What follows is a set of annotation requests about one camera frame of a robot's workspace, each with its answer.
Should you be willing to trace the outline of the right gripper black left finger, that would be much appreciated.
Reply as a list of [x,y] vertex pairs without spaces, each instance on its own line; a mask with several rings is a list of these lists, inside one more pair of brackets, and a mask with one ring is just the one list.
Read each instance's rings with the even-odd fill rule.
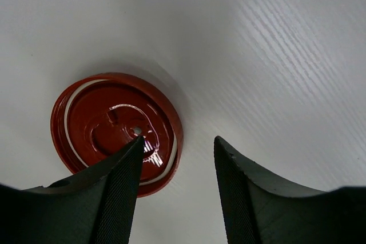
[[144,139],[52,183],[1,185],[1,243],[128,243]]

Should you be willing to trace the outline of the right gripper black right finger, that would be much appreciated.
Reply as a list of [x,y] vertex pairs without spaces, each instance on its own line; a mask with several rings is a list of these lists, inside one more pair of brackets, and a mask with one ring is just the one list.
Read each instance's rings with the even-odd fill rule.
[[229,243],[364,243],[365,188],[320,191],[289,181],[214,140]]

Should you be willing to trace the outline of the red round lid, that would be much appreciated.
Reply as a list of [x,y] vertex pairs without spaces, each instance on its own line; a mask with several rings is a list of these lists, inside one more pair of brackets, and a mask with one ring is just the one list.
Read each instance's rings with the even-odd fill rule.
[[144,139],[139,197],[163,189],[174,177],[184,144],[178,112],[154,85],[126,73],[102,73],[66,88],[50,119],[54,147],[78,173]]

